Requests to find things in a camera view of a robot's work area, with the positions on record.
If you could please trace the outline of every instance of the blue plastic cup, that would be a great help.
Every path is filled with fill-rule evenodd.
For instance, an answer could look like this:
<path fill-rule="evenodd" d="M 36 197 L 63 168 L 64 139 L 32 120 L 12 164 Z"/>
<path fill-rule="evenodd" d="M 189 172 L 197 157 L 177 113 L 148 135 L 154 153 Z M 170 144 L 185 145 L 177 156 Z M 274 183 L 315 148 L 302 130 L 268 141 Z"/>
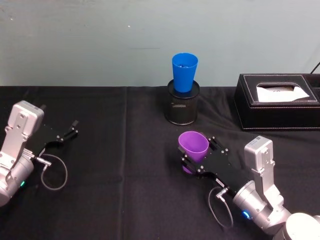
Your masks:
<path fill-rule="evenodd" d="M 178 53 L 172 58 L 173 87 L 179 93 L 191 91 L 198 58 L 191 53 Z"/>

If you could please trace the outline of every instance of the blue led light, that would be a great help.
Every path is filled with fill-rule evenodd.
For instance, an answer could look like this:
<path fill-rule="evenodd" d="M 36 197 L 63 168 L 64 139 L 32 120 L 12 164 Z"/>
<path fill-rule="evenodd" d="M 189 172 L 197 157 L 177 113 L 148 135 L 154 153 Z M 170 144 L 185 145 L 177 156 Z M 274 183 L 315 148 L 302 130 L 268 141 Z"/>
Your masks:
<path fill-rule="evenodd" d="M 247 219 L 251 219 L 249 213 L 247 213 L 246 211 L 243 211 L 242 215 L 245 216 L 245 218 L 247 218 Z"/>

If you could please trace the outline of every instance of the black mesh pencil holder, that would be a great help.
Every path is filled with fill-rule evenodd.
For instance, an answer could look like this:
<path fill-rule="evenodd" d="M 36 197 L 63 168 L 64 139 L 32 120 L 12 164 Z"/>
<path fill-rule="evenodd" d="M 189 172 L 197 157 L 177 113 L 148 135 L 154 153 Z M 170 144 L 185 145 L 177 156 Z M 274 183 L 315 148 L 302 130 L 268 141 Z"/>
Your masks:
<path fill-rule="evenodd" d="M 199 84 L 193 81 L 189 92 L 178 92 L 174 89 L 174 81 L 168 83 L 168 101 L 165 108 L 166 119 L 176 125 L 192 124 L 197 118 Z"/>

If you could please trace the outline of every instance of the plastic cup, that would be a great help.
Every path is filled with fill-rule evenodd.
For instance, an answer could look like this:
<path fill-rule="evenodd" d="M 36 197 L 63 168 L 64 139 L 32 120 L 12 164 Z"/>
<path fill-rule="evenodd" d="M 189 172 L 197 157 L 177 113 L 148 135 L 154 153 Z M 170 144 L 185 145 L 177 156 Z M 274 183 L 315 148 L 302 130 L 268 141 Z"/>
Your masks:
<path fill-rule="evenodd" d="M 179 146 L 183 148 L 186 154 L 195 162 L 199 163 L 207 155 L 209 141 L 205 136 L 197 131 L 185 131 L 179 136 Z M 183 170 L 189 174 L 191 172 L 185 168 Z"/>
<path fill-rule="evenodd" d="M 179 93 L 191 91 L 198 58 L 191 53 L 178 53 L 172 58 L 173 87 Z"/>

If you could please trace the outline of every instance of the white tissue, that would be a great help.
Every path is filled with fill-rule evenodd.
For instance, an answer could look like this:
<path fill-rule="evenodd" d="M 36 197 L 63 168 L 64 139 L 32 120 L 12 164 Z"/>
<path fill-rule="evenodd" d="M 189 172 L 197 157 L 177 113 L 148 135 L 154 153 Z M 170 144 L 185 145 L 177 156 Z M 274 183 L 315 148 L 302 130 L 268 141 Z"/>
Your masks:
<path fill-rule="evenodd" d="M 256 90 L 258 100 L 262 103 L 292 102 L 297 99 L 309 97 L 309 95 L 298 86 L 295 86 L 294 89 L 291 86 L 257 87 Z"/>

